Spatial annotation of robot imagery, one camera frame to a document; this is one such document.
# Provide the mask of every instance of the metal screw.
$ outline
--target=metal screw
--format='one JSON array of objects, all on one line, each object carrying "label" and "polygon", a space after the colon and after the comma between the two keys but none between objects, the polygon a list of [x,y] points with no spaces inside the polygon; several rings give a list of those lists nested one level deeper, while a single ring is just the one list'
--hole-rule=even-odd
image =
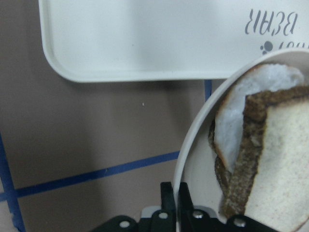
[{"label": "metal screw", "polygon": [[169,215],[165,212],[159,213],[159,218],[161,219],[167,219],[169,217]]},{"label": "metal screw", "polygon": [[201,218],[204,217],[204,214],[203,214],[202,211],[195,210],[195,211],[193,211],[192,216],[193,216],[194,218],[201,219]]},{"label": "metal screw", "polygon": [[119,226],[121,228],[127,228],[127,227],[129,227],[129,225],[130,225],[129,221],[122,221],[122,222],[119,223]]},{"label": "metal screw", "polygon": [[246,226],[245,220],[243,220],[241,218],[235,218],[233,222],[234,222],[234,225],[238,226],[238,227],[245,227]]}]

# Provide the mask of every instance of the blue tape line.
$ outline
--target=blue tape line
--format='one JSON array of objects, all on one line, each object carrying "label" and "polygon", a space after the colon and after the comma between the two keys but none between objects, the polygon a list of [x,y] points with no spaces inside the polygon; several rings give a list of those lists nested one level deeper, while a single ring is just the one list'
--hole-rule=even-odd
[{"label": "blue tape line", "polygon": [[29,195],[51,191],[54,189],[59,189],[59,188],[63,188],[63,187],[71,186],[71,185],[76,185],[76,184],[80,184],[83,182],[107,177],[110,175],[127,172],[133,169],[154,165],[157,163],[175,160],[178,158],[178,155],[179,155],[179,151],[172,152],[172,153],[168,153],[168,154],[164,154],[160,156],[155,156],[151,158],[133,161],[130,163],[117,165],[111,168],[105,168],[105,169],[101,169],[101,170],[90,172],[90,173],[85,173],[81,175],[67,177],[67,178],[60,179],[60,180],[54,180],[54,181],[50,181],[50,182],[43,183],[43,184],[38,184],[38,185],[30,186],[30,187],[17,189],[16,190],[17,196],[26,197]]},{"label": "blue tape line", "polygon": [[0,202],[6,201],[6,194],[4,192],[0,193]]},{"label": "blue tape line", "polygon": [[211,96],[212,92],[212,81],[204,80],[204,88],[205,88],[205,101]]},{"label": "blue tape line", "polygon": [[2,180],[2,185],[9,206],[9,210],[13,215],[13,224],[19,231],[25,232],[26,231],[25,225],[23,222],[23,218],[21,216],[17,200],[17,193],[15,191],[13,180],[11,178],[9,164],[5,156],[5,150],[1,134],[0,134],[0,177]]}]

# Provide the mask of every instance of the white surface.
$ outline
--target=white surface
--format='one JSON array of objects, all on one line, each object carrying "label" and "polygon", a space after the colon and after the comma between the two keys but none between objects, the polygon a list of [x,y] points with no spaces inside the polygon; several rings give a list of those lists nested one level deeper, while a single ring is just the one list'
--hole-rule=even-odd
[{"label": "white surface", "polygon": [[[222,192],[214,172],[215,154],[208,144],[209,126],[229,87],[248,69],[261,62],[285,63],[309,76],[309,51],[306,49],[274,52],[240,69],[219,86],[196,116],[183,142],[175,168],[175,198],[177,199],[180,182],[187,182],[193,204],[214,209],[222,221],[225,221],[219,213]],[[309,231],[309,223],[300,231]]]},{"label": "white surface", "polygon": [[9,211],[7,202],[0,202],[0,231],[3,232],[18,231],[12,223],[12,215]]},{"label": "white surface", "polygon": [[270,43],[309,46],[306,0],[39,3],[45,56],[77,82],[227,78]]}]

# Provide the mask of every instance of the plastic tray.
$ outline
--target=plastic tray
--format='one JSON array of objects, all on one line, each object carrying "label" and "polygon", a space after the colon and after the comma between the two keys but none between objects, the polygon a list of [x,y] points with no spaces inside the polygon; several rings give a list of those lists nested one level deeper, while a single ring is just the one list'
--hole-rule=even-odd
[{"label": "plastic tray", "polygon": [[45,56],[76,82],[228,78],[263,53],[309,46],[306,0],[39,4]]}]

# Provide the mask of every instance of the black plastic bracket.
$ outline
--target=black plastic bracket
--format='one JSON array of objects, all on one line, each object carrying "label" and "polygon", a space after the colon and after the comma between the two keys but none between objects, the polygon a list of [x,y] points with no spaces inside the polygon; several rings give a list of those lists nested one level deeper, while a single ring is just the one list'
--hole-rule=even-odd
[{"label": "black plastic bracket", "polygon": [[[195,209],[188,185],[181,182],[178,194],[180,232],[277,232],[249,217],[235,215],[226,224]],[[128,216],[117,216],[91,232],[176,232],[176,205],[170,182],[161,183],[161,209],[137,223]]]}]

